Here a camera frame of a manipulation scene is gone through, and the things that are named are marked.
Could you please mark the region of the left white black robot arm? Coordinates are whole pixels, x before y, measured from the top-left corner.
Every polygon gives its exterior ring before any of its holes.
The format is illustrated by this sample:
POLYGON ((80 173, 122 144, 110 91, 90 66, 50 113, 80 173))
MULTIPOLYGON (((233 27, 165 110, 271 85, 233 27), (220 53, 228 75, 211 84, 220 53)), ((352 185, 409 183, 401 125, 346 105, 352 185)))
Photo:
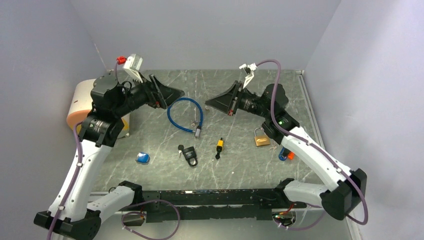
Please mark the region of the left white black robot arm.
POLYGON ((73 128, 76 152, 65 181, 48 210, 38 212, 34 224, 45 228, 47 239, 92 240, 101 224, 115 212, 148 204, 141 185, 121 182, 112 192, 89 202, 94 181, 124 127, 123 116, 143 105, 167 109, 185 92, 162 84, 154 75, 120 83, 113 75, 94 81, 91 110, 73 128))

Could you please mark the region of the blue cable lock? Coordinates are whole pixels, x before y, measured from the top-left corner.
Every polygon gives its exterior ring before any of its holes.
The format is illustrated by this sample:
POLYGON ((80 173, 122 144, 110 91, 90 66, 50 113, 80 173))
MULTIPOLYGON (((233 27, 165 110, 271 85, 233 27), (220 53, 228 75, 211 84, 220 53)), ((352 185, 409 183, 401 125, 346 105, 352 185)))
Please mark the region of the blue cable lock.
POLYGON ((204 111, 201 107, 201 105, 194 99, 189 97, 179 97, 174 103, 172 103, 166 110, 166 115, 169 120, 169 122, 176 127, 179 130, 182 130, 186 133, 193 134, 196 139, 199 139, 202 132, 203 122, 204 122, 204 111), (177 104, 178 102, 190 102, 187 104, 186 108, 184 110, 181 109, 176 114, 172 113, 174 104, 177 104), (187 120, 190 114, 187 115, 189 107, 193 107, 194 114, 193 117, 195 117, 194 120, 192 120, 191 127, 184 127, 183 125, 180 125, 178 122, 176 122, 173 117, 177 117, 177 120, 182 120, 183 117, 187 120))

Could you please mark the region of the yellow black padlock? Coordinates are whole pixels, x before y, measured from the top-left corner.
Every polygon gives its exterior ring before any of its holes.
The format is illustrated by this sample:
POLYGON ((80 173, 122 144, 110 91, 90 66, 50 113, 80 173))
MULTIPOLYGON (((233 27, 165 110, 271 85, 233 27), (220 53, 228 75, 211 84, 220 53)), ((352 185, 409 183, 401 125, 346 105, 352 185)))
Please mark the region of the yellow black padlock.
POLYGON ((221 158, 221 152, 224 149, 224 139, 221 137, 216 145, 216 155, 215 155, 215 159, 219 160, 221 158))

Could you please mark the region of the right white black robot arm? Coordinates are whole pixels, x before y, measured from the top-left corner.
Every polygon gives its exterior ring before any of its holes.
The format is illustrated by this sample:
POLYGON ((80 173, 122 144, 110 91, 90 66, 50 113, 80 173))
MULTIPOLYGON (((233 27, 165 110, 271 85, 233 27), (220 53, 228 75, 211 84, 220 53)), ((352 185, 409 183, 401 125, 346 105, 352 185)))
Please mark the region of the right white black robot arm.
POLYGON ((262 95, 256 95, 235 81, 225 92, 205 101, 205 104, 229 116, 243 110, 265 121, 265 135, 293 153, 320 178, 322 184, 304 183, 292 178, 284 180, 275 193, 275 202, 282 208, 292 202, 321 207, 336 220, 349 217, 364 199, 367 174, 352 170, 319 146, 300 123, 286 111, 289 99, 281 84, 269 84, 262 95))

